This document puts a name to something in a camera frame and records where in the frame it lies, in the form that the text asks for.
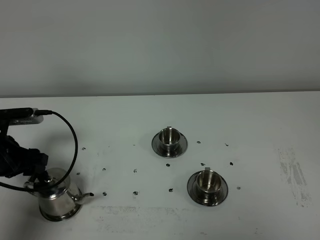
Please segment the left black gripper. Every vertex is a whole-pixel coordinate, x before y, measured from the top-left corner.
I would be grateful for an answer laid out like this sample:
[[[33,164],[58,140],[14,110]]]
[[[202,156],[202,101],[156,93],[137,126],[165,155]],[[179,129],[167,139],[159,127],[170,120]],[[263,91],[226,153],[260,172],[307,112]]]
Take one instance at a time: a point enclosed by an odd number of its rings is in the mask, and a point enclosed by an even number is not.
[[[12,178],[30,176],[30,182],[47,182],[46,166],[49,156],[36,148],[24,148],[7,135],[8,128],[0,128],[0,175]]]

